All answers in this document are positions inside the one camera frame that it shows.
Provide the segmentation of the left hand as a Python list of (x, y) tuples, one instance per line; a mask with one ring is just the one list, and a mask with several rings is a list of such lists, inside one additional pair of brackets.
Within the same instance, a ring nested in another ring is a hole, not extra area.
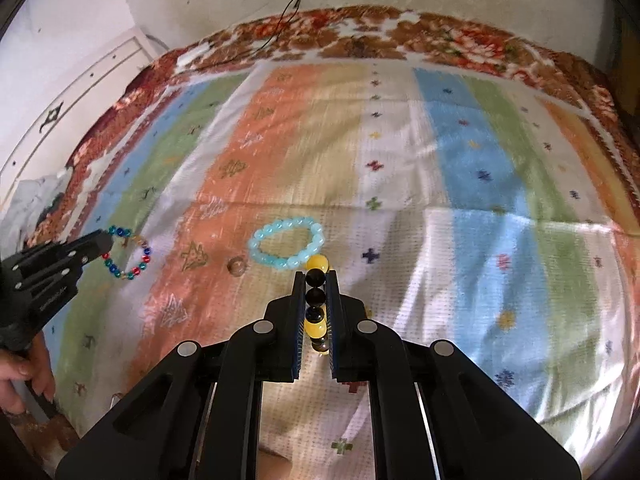
[(4, 412), (19, 415), (26, 411), (25, 403), (16, 392), (13, 382), (31, 382), (37, 396), (53, 401), (55, 379), (43, 332), (35, 336), (26, 358), (8, 350), (0, 351), (0, 380), (0, 404)]

